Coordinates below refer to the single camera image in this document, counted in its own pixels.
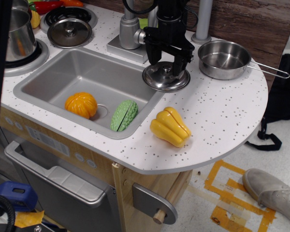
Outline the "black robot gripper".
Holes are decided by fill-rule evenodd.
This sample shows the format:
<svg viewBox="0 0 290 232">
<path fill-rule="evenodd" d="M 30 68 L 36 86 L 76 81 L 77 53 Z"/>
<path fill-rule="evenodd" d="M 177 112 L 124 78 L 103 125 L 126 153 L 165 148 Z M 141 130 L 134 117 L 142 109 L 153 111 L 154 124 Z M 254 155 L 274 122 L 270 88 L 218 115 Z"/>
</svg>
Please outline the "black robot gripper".
<svg viewBox="0 0 290 232">
<path fill-rule="evenodd" d="M 149 63 L 155 65 L 159 62 L 163 51 L 174 56 L 173 76 L 178 76 L 186 69 L 194 50 L 185 37 L 187 3 L 187 0 L 156 0 L 158 26 L 144 28 Z"/>
</svg>

